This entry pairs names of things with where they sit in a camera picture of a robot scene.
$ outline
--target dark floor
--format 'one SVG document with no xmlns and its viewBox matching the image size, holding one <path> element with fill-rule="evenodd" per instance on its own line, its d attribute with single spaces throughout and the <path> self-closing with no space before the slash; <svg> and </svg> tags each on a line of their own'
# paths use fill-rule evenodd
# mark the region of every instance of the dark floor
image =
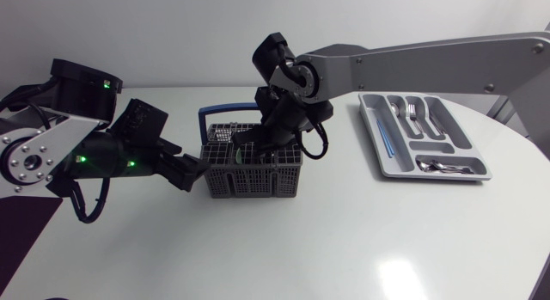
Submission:
<svg viewBox="0 0 550 300">
<path fill-rule="evenodd" d="M 548 256 L 547 264 L 542 270 L 541 277 L 537 286 L 531 295 L 532 300 L 549 300 L 550 299 L 550 256 Z"/>
</svg>

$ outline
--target fork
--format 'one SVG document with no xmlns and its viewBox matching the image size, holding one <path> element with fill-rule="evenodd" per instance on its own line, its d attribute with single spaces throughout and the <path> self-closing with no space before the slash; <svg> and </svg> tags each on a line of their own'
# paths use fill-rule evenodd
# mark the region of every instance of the fork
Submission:
<svg viewBox="0 0 550 300">
<path fill-rule="evenodd" d="M 412 103 L 409 104 L 409 117 L 411 118 L 414 125 L 418 128 L 419 132 L 424 133 L 424 131 L 422 130 L 422 126 L 420 126 L 420 124 L 417 121 L 416 106 Z"/>
</svg>

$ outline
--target basket handle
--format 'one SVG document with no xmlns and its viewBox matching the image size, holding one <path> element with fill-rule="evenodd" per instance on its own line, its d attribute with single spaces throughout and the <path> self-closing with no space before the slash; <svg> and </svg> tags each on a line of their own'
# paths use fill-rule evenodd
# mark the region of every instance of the basket handle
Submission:
<svg viewBox="0 0 550 300">
<path fill-rule="evenodd" d="M 223 112 L 232 112 L 232 111 L 250 111 L 250 110 L 260 110 L 256 102 L 242 102 L 242 103 L 226 103 L 210 107 L 202 107 L 199 109 L 199 129 L 200 129 L 200 139 L 203 145 L 206 145 L 208 142 L 208 137 L 206 136 L 206 115 L 223 113 Z"/>
</svg>

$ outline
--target spoon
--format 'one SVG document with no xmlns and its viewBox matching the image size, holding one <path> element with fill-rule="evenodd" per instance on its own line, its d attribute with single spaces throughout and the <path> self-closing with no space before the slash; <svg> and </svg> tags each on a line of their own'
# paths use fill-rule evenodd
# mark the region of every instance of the spoon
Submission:
<svg viewBox="0 0 550 300">
<path fill-rule="evenodd" d="M 390 103 L 389 106 L 391 106 L 392 111 L 394 111 L 395 116 L 399 117 L 399 107 L 395 103 Z"/>
<path fill-rule="evenodd" d="M 421 162 L 419 160 L 417 160 L 416 163 L 418 164 L 420 170 L 422 170 L 424 172 L 436 171 L 435 167 L 430 165 L 429 163 Z"/>
<path fill-rule="evenodd" d="M 435 160 L 431 161 L 431 165 L 440 171 L 453 171 L 453 172 L 459 172 L 463 174 L 474 174 L 474 172 L 472 172 L 470 168 L 457 168 L 457 167 L 445 166 L 442 163 Z"/>
</svg>

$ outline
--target robotic arm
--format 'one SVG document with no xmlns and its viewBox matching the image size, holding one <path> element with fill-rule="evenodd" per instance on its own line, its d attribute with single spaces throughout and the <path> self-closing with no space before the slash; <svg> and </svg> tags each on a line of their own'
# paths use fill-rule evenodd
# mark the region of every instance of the robotic arm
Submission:
<svg viewBox="0 0 550 300">
<path fill-rule="evenodd" d="M 492 116 L 508 121 L 513 103 L 530 137 L 550 157 L 550 126 L 541 118 L 550 107 L 549 48 L 550 33 L 540 32 L 375 50 L 333 45 L 295 58 L 284 37 L 271 34 L 253 56 L 269 84 L 256 94 L 263 134 L 254 140 L 266 149 L 294 137 L 300 143 L 302 131 L 319 131 L 330 118 L 330 99 L 353 91 L 495 94 L 504 99 Z M 320 135 L 327 144 L 324 130 Z M 242 142 L 240 136 L 235 140 Z"/>
<path fill-rule="evenodd" d="M 0 119 L 0 199 L 27 195 L 46 187 L 69 197 L 78 219 L 94 222 L 107 198 L 113 177 L 160 174 L 190 191 L 208 164 L 175 156 L 181 147 L 160 138 L 168 118 L 139 100 L 105 132 L 113 119 L 122 81 L 105 72 L 54 59 L 52 78 L 23 86 L 1 102 L 1 109 L 20 111 Z M 103 179 L 98 204 L 86 214 L 75 179 Z"/>
</svg>

